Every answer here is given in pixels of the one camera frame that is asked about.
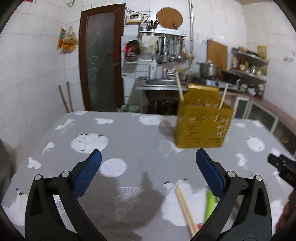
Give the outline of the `person right hand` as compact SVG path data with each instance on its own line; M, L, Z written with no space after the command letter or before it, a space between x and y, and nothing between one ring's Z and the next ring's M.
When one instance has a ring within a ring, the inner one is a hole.
M283 212L275 226L275 230L279 231L283 225L286 223L288 217L290 216L291 212L295 207L295 202L293 201L292 193L288 197L288 202L285 204Z

